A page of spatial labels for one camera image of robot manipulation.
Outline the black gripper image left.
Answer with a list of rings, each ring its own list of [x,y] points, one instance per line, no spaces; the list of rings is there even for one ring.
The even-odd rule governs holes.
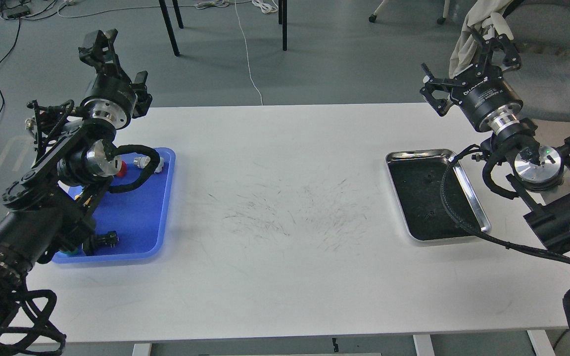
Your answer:
[[[148,113],[152,95],[147,90],[147,71],[138,72],[131,83],[129,77],[122,79],[125,71],[114,48],[117,35],[117,29],[88,33],[78,51],[79,60],[97,73],[81,107],[92,119],[106,120],[120,130]]]

